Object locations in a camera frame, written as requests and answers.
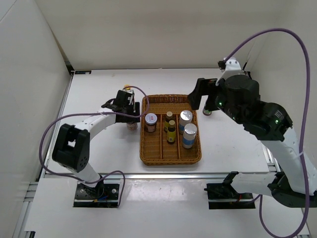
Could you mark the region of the silver lid jar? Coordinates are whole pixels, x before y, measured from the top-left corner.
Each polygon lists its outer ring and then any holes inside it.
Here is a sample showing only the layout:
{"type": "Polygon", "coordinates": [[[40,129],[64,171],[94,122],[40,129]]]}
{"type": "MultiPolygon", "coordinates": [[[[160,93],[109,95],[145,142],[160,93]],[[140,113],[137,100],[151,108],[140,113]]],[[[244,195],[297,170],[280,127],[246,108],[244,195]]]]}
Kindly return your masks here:
{"type": "Polygon", "coordinates": [[[145,129],[147,132],[152,133],[156,130],[158,117],[154,113],[148,113],[145,115],[145,129]]]}
{"type": "Polygon", "coordinates": [[[134,131],[138,128],[138,124],[136,122],[129,122],[126,125],[130,131],[134,131]]]}

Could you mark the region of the white blue canister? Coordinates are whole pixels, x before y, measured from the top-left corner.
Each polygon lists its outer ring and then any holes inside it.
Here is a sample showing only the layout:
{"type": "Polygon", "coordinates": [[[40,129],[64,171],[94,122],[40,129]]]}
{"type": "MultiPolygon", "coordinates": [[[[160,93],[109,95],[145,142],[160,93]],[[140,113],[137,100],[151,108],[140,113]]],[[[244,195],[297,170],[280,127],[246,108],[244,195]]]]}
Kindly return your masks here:
{"type": "Polygon", "coordinates": [[[182,146],[185,149],[190,149],[193,147],[197,131],[197,127],[193,123],[185,125],[182,138],[182,146]]]}
{"type": "Polygon", "coordinates": [[[184,132],[184,127],[191,123],[193,119],[193,114],[191,111],[189,110],[183,110],[181,113],[180,113],[180,117],[179,117],[179,133],[180,134],[183,134],[184,132]]]}

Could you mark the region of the small yellow label bottle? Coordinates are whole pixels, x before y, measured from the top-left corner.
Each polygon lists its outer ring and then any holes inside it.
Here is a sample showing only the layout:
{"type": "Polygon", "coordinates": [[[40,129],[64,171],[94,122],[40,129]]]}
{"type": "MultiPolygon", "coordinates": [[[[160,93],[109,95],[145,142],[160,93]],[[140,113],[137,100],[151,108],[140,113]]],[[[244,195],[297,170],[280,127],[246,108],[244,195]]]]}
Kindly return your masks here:
{"type": "Polygon", "coordinates": [[[174,120],[170,120],[167,128],[167,141],[170,144],[173,144],[176,139],[176,123],[174,120]]]}

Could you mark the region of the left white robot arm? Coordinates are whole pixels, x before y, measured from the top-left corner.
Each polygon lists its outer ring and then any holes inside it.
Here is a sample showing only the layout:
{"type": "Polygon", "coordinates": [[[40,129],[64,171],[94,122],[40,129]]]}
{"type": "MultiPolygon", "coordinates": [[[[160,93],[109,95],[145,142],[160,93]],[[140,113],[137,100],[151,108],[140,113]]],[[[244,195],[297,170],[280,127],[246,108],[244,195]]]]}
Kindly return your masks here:
{"type": "Polygon", "coordinates": [[[65,123],[59,128],[52,159],[81,179],[92,198],[103,195],[104,184],[89,164],[90,141],[113,124],[140,122],[140,103],[134,96],[131,88],[118,90],[116,97],[104,103],[96,115],[74,125],[65,123]]]}

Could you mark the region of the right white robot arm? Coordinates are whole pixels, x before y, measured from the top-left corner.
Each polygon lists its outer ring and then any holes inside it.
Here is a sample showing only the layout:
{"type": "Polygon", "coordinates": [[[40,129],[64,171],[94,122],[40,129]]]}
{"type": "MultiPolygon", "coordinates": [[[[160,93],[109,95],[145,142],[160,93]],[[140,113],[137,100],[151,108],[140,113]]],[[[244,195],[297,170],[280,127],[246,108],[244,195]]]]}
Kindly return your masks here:
{"type": "Polygon", "coordinates": [[[261,101],[259,83],[246,75],[227,80],[197,80],[188,95],[191,108],[199,108],[201,97],[208,96],[208,107],[220,110],[244,130],[254,135],[278,161],[282,171],[267,174],[229,173],[223,182],[212,183],[208,189],[215,199],[236,198],[242,193],[273,197],[290,208],[304,208],[306,195],[309,207],[317,206],[317,170],[305,158],[309,189],[305,189],[304,173],[296,132],[287,111],[279,104],[261,101]]]}

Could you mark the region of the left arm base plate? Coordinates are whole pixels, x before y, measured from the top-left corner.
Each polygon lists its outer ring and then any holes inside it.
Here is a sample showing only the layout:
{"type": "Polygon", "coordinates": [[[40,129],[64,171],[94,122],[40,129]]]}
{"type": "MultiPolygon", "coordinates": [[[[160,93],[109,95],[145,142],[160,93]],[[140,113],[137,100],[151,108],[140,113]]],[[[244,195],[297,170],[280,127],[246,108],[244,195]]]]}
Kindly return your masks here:
{"type": "Polygon", "coordinates": [[[76,208],[117,208],[119,202],[118,183],[104,183],[100,181],[95,187],[78,183],[73,207],[76,208]]]}

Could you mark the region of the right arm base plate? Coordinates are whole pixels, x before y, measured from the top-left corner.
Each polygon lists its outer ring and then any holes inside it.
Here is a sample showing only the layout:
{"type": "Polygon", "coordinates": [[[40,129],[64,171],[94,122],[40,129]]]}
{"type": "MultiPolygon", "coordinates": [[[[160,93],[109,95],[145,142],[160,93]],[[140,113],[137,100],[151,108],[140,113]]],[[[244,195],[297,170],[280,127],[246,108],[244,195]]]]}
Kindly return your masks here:
{"type": "Polygon", "coordinates": [[[237,193],[221,183],[207,183],[210,210],[255,209],[255,201],[251,193],[237,193]]]}

